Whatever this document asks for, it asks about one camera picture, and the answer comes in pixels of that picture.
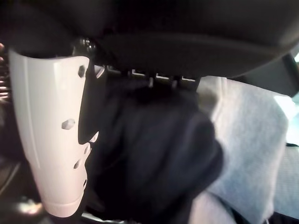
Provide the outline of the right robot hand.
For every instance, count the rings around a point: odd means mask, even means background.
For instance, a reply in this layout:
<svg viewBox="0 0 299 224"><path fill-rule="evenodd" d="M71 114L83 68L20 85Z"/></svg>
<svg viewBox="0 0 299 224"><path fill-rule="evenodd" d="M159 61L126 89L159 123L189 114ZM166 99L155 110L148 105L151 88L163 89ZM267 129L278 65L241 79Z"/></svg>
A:
<svg viewBox="0 0 299 224"><path fill-rule="evenodd" d="M188 212L223 164L196 82L278 58L298 25L296 0L1 1L16 122L47 212L77 212L96 133L109 215Z"/></svg>

